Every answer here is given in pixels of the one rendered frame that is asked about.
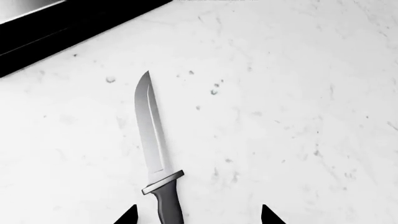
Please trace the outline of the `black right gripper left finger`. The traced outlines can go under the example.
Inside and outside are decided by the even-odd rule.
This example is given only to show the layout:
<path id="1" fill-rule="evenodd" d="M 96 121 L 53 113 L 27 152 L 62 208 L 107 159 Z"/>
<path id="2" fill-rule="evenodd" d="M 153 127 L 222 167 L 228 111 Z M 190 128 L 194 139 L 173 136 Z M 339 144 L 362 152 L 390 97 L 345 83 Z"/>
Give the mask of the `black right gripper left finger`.
<path id="1" fill-rule="evenodd" d="M 137 205 L 133 205 L 122 216 L 120 216 L 113 224 L 137 224 L 138 211 Z"/>

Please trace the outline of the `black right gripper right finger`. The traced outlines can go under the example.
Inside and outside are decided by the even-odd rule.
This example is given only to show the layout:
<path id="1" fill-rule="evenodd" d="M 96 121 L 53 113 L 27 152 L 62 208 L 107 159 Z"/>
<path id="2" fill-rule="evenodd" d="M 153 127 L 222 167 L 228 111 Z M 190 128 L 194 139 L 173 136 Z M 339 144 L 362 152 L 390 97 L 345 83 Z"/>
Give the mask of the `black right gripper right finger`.
<path id="1" fill-rule="evenodd" d="M 277 216 L 267 205 L 262 205 L 261 210 L 262 224 L 286 224 L 281 218 Z"/>

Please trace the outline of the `black cooktop edge strip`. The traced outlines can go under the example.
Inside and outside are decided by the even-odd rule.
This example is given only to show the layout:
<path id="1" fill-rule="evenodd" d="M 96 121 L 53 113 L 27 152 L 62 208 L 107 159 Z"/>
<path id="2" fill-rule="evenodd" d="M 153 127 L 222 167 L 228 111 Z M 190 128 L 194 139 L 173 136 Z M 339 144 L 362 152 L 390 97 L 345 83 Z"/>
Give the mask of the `black cooktop edge strip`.
<path id="1" fill-rule="evenodd" d="M 0 78 L 172 0 L 0 0 Z"/>

